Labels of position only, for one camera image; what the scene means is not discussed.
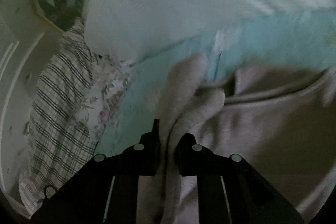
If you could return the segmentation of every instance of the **fold in blanket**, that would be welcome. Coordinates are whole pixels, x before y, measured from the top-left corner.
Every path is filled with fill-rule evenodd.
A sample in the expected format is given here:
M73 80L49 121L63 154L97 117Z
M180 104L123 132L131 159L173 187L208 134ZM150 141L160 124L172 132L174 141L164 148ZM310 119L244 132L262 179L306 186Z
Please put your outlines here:
M335 185L335 71L243 67L224 104L224 89L199 89L206 70L194 55L169 73L157 114L164 160L140 177L137 223L198 223L196 177L173 161L186 132L215 154L241 154L310 221Z

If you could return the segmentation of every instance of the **plaid fabric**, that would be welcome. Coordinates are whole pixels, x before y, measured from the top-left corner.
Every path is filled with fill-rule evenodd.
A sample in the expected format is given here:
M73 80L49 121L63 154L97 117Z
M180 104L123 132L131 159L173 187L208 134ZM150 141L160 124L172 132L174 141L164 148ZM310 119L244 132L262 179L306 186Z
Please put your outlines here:
M53 56L39 76L30 117L29 161L19 177L22 201L29 214L37 210L43 189L59 189L90 158L96 142L88 130L75 128L68 119L92 80L98 61L84 43L84 25L77 20L63 35L60 54Z

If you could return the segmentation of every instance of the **white wall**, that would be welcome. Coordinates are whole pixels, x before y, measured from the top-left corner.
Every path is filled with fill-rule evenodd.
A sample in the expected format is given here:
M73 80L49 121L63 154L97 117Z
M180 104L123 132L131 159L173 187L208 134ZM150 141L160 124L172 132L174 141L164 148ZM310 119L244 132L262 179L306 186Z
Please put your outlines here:
M60 35L34 13L31 0L0 0L0 62L12 44L0 66L0 77L3 71L0 79L0 187L3 192L13 192L21 162L26 158L22 151L28 138L23 132L29 120L34 86L46 62L58 52ZM29 74L32 78L26 83Z

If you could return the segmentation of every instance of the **crumpled cloth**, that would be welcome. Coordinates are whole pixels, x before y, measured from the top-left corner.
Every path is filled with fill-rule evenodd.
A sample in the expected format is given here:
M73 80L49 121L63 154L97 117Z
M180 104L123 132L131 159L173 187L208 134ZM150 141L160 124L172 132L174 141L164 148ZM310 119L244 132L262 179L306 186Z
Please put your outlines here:
M199 89L207 66L193 55L169 73L157 114L167 164L139 178L137 223L198 223L197 179L173 161L186 132L215 154L241 154L309 222L335 186L335 70L245 66L224 102L223 89Z
M92 69L90 87L75 105L72 122L87 128L92 141L100 141L130 83L130 66L102 57Z
M127 65L116 64L112 69L108 57L93 54L83 33L83 20L77 19L63 34L60 53L52 57L38 78L29 121L29 156L19 175L20 196L30 215L44 199L46 185L60 189L94 155L97 141L90 136L90 129L73 121L76 105L95 83L100 99L101 90L107 91L104 99L110 103L111 115L116 112L111 109L118 107L120 85L129 76ZM112 86L106 90L106 84L119 85L119 91L115 93ZM101 121L108 118L104 113ZM49 187L47 196L52 194Z

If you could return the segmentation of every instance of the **teal sheet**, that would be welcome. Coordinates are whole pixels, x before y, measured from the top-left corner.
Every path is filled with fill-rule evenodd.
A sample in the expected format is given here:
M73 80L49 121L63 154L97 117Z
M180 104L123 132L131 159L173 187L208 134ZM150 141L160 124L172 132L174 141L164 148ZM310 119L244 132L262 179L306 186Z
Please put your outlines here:
M228 78L244 63L316 71L336 65L335 8L246 20L233 29L234 35L227 25L208 28L135 64L133 83L96 153L120 154L151 130L169 70L196 52L209 59L205 81Z

